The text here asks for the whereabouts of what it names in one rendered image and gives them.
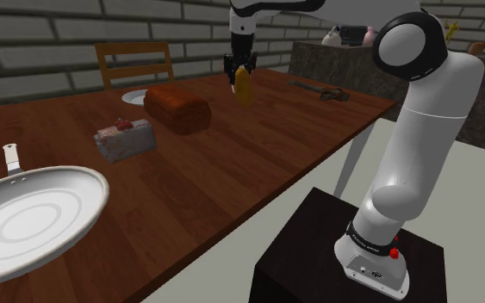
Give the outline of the yellow bread roll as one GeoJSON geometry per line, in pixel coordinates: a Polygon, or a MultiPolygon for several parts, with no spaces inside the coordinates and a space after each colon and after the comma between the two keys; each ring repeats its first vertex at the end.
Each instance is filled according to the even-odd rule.
{"type": "Polygon", "coordinates": [[[232,85],[236,100],[243,106],[250,106],[253,102],[250,73],[242,65],[234,73],[234,84],[232,85]]]}

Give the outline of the brown bread loaf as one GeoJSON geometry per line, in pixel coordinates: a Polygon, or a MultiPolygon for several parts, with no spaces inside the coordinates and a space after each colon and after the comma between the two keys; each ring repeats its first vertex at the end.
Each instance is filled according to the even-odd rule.
{"type": "Polygon", "coordinates": [[[212,120],[211,109],[205,100],[171,83],[148,89],[144,108],[153,119],[179,135],[206,130],[212,120]]]}

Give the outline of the brown wooden table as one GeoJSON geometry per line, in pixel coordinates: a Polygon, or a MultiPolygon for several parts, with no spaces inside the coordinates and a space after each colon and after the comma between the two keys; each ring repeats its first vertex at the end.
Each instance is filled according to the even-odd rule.
{"type": "Polygon", "coordinates": [[[14,143],[25,169],[83,165],[109,182],[88,234],[1,283],[0,303],[139,303],[393,106],[355,91],[347,102],[323,102],[300,78],[266,69],[252,74],[250,107],[222,75],[178,86],[207,101],[210,127],[180,136],[155,124],[157,148],[116,164],[94,133],[146,117],[121,90],[0,106],[0,178],[3,146],[14,143]]]}

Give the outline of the dark stone counter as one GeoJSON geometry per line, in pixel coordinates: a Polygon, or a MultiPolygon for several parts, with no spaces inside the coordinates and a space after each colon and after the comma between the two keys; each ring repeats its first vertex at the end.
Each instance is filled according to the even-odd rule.
{"type": "MultiPolygon", "coordinates": [[[[475,42],[485,42],[485,28],[459,30],[449,48],[462,51],[475,42]]],[[[480,59],[485,65],[485,50],[480,59]]],[[[376,67],[370,47],[337,48],[317,42],[296,42],[289,73],[395,101],[396,105],[383,116],[390,121],[397,119],[407,90],[406,81],[376,67]]],[[[485,149],[485,73],[476,103],[458,140],[485,149]]]]}

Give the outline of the white plate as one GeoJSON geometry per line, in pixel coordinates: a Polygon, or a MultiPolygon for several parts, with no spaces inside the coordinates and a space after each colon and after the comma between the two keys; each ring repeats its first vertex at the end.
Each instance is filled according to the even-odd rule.
{"type": "Polygon", "coordinates": [[[125,93],[121,99],[128,104],[143,106],[145,96],[146,90],[133,90],[125,93]]]}

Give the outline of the grey cake slice with berries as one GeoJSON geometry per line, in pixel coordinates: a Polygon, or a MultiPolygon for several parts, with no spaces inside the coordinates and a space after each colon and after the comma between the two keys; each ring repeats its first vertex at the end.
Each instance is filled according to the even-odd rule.
{"type": "Polygon", "coordinates": [[[112,164],[157,147],[152,125],[146,119],[118,119],[113,126],[98,130],[93,139],[99,152],[112,164]]]}

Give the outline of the dark robot stand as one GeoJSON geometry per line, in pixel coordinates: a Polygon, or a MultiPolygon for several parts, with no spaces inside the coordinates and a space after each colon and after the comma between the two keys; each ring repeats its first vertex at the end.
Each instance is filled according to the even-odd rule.
{"type": "Polygon", "coordinates": [[[334,243],[358,209],[313,188],[255,265],[249,303],[448,303],[444,249],[404,229],[410,287],[398,301],[345,275],[334,243]]]}

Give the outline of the white frying pan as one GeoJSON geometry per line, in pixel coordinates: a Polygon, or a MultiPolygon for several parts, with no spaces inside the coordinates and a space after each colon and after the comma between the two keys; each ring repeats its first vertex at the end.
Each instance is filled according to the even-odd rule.
{"type": "Polygon", "coordinates": [[[23,170],[15,143],[3,146],[0,283],[51,262],[95,225],[109,198],[99,172],[82,166],[23,170]]]}

